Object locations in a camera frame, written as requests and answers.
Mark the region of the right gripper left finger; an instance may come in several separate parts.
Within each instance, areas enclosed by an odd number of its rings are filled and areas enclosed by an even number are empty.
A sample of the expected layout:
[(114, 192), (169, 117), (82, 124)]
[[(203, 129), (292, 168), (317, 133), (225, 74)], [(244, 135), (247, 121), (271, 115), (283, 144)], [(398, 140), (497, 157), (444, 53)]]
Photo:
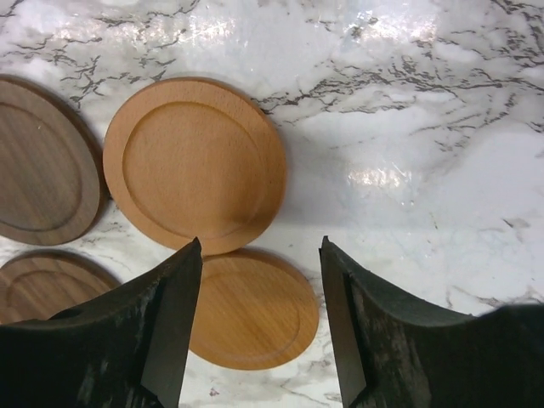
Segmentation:
[(1, 327), (3, 407), (176, 407), (201, 284), (193, 240), (48, 320)]

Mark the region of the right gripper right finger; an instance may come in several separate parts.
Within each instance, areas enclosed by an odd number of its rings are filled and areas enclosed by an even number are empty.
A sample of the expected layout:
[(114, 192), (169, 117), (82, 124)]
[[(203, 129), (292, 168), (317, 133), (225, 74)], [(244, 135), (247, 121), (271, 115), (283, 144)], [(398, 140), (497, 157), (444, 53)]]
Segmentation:
[(346, 407), (540, 407), (543, 307), (461, 314), (320, 247), (326, 311)]

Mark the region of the dark wood coaster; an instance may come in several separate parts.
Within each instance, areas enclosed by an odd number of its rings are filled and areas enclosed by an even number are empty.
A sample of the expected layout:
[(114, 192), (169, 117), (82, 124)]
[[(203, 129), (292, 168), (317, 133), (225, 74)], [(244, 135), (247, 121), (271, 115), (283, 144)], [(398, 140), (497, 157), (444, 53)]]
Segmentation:
[(47, 320), (120, 285), (102, 266), (71, 252), (23, 253), (1, 267), (1, 323)]
[(74, 241), (107, 201), (102, 151), (59, 96), (1, 76), (1, 234), (39, 246)]

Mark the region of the light wood coaster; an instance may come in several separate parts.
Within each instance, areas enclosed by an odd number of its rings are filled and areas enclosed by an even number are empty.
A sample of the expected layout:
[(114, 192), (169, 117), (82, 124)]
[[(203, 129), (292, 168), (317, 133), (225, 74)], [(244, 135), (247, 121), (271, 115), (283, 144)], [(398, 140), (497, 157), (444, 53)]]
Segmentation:
[(198, 239), (206, 255), (258, 238), (286, 191), (273, 122), (244, 93), (205, 77), (162, 80), (128, 98), (110, 121), (103, 164), (131, 224), (172, 249)]
[(241, 249), (204, 259), (190, 350), (218, 366), (266, 370), (296, 359), (319, 325), (314, 290), (268, 252)]

